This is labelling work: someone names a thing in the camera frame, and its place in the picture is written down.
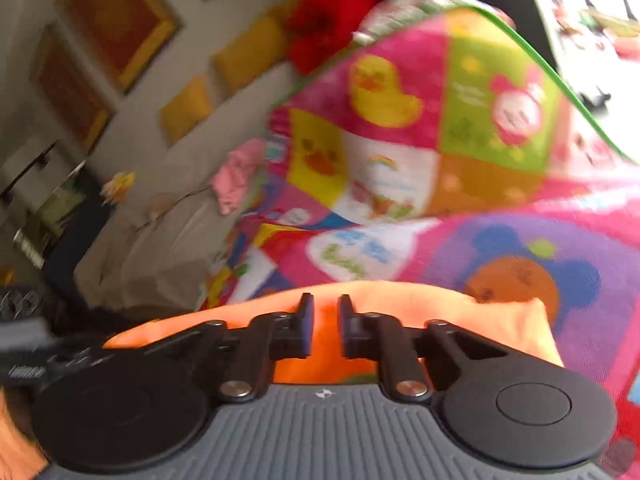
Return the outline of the upper gold framed picture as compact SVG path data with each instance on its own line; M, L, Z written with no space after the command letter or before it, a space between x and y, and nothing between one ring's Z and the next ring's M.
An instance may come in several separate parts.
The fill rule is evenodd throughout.
M114 87L128 93L181 27L166 0L56 0Z

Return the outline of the colourful cartoon play mat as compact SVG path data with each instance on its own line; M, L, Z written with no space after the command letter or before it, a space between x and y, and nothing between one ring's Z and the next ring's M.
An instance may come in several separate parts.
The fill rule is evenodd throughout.
M638 477L639 168L515 30L474 6L372 21L269 130L204 308L375 280L539 299L615 401L603 468Z

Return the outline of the orange pumpkin costume garment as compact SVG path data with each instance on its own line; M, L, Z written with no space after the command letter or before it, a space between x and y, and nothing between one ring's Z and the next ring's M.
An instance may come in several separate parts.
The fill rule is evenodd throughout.
M344 384L349 379L373 374L372 362L342 356L337 316L337 300L342 295L350 297L359 313L388 314L415 328L422 328L431 320L443 320L554 365L563 364L546 307L539 299L479 304L472 297L450 289L383 281L324 284L312 286L309 292L314 296L311 356L279 362L274 372L277 384ZM286 290L240 304L154 320L112 337L104 347L140 348L216 320L226 322L230 328L245 327L257 315L294 311L302 293L300 288Z

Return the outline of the pink cloth on sofa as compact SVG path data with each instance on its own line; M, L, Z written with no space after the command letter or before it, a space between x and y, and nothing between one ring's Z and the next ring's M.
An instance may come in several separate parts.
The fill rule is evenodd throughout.
M250 187L250 179L264 160L266 141L250 139L231 152L212 177L219 212L228 216L241 206Z

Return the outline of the gold framed picture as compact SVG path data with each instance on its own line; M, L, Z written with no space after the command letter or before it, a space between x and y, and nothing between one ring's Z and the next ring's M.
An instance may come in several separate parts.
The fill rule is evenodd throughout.
M86 75L53 24L43 29L32 61L30 80L75 142L90 155L115 110Z
M181 27L166 0L56 0L114 87L128 93Z

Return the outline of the beige sofa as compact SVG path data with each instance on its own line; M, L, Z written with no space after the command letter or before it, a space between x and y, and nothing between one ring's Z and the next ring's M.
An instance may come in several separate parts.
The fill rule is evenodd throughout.
M270 110L297 81L290 64L273 67L139 172L75 268L89 307L196 307L240 215L220 213L210 180L231 151L267 135Z

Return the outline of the lower gold framed picture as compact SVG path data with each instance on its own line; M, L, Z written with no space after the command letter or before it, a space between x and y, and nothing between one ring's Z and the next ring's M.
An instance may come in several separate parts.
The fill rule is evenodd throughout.
M75 142L90 155L115 110L86 75L53 24L43 29L32 61L30 80Z

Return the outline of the yellow cushion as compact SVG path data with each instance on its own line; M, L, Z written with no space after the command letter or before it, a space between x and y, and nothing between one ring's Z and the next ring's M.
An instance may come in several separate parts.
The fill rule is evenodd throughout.
M210 58L226 92L233 96L273 66L286 59L288 37L271 15L260 16L250 27Z

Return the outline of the red cushion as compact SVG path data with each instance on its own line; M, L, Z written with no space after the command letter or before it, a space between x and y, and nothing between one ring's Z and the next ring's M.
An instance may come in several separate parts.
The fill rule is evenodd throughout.
M361 21L383 0L297 0L286 21L288 59L303 76L352 41Z

